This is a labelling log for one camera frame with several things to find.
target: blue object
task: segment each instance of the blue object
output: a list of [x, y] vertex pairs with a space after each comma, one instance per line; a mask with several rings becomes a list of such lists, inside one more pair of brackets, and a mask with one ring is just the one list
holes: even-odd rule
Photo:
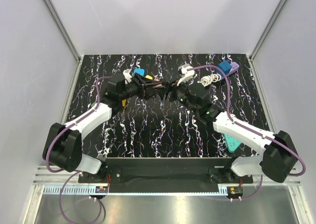
[[135, 75], [135, 73], [137, 73], [137, 74], [139, 74], [139, 75], [141, 75], [143, 77], [143, 76], [145, 76], [145, 69], [143, 69], [143, 68], [136, 68], [136, 69], [134, 69], [134, 75]]
[[[231, 68], [232, 68], [231, 64], [230, 64], [228, 61], [221, 62], [221, 63], [218, 65], [218, 67], [219, 67], [220, 69], [222, 69], [222, 71], [225, 73], [225, 75], [227, 75], [227, 74], [230, 72]], [[219, 75], [223, 76], [222, 73], [219, 72], [218, 70], [216, 70], [216, 72], [217, 72]]]
[[234, 151], [237, 150], [237, 148], [241, 145], [241, 141], [238, 141], [237, 139], [224, 134], [226, 144], [227, 144], [227, 149], [230, 153], [233, 153]]

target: blue block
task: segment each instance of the blue block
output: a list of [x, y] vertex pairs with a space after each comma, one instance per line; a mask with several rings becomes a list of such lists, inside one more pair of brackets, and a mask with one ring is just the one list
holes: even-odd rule
[[[222, 71], [225, 73], [225, 75], [227, 75], [227, 74], [230, 72], [231, 68], [232, 68], [231, 64], [230, 64], [228, 61], [221, 62], [221, 63], [218, 65], [218, 67], [219, 67], [220, 69], [222, 69]], [[223, 76], [222, 73], [219, 72], [218, 70], [216, 70], [216, 72], [217, 72], [219, 75]]]
[[145, 69], [143, 69], [143, 68], [136, 68], [136, 69], [134, 69], [134, 75], [135, 75], [135, 73], [137, 73], [137, 74], [139, 74], [139, 75], [141, 75], [143, 77], [143, 76], [145, 76]]

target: green object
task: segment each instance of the green object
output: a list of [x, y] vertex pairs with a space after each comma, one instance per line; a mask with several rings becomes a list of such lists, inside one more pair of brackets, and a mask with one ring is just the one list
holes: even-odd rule
[[224, 134], [224, 138], [226, 140], [227, 148], [230, 153], [233, 153], [237, 150], [237, 148], [241, 145], [241, 141], [238, 141], [237, 139], [233, 138], [232, 136], [229, 136], [227, 134]]

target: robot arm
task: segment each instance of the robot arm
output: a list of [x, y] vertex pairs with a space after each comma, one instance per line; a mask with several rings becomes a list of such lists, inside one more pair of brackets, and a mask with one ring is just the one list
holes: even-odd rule
[[[232, 158], [229, 165], [222, 170], [226, 176], [242, 177], [244, 175], [265, 174], [276, 182], [283, 182], [297, 159], [265, 137], [277, 139], [296, 153], [290, 136], [283, 131], [278, 134], [263, 131], [238, 120], [234, 115], [232, 115], [232, 122], [227, 112], [208, 101], [208, 91], [201, 84], [188, 85], [187, 81], [194, 76], [194, 72], [188, 70], [191, 68], [189, 64], [179, 67], [182, 78], [172, 82], [155, 81], [139, 74], [131, 77], [130, 70], [114, 74], [108, 81], [106, 91], [102, 93], [97, 109], [95, 105], [75, 120], [64, 125], [54, 124], [51, 127], [43, 151], [43, 159], [46, 158], [47, 150], [54, 138], [65, 127], [74, 124], [54, 145], [49, 162], [68, 172], [80, 170], [95, 174], [100, 178], [105, 177], [105, 163], [82, 153], [83, 139], [97, 126], [115, 116], [123, 108], [124, 100], [133, 96], [148, 100], [156, 94], [161, 99], [167, 99], [170, 94], [170, 102], [179, 101], [192, 111], [197, 120], [208, 130], [228, 134], [259, 153], [258, 156]], [[80, 120], [91, 110], [94, 112], [84, 120]], [[263, 136], [240, 127], [236, 122], [263, 134]]]

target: black bracket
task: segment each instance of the black bracket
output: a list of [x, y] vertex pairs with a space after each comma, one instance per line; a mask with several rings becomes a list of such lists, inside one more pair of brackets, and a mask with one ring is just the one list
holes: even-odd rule
[[[55, 123], [50, 127], [44, 151], [43, 159], [46, 159], [47, 151], [55, 137], [65, 128], [64, 125]], [[66, 131], [55, 143], [49, 162], [65, 171], [72, 172], [80, 164], [82, 159], [81, 133], [77, 130]]]
[[[275, 134], [275, 140], [281, 142], [297, 154], [290, 135], [284, 131]], [[297, 159], [274, 142], [265, 146], [263, 160], [260, 163], [263, 173], [275, 182], [283, 183], [291, 172]]]

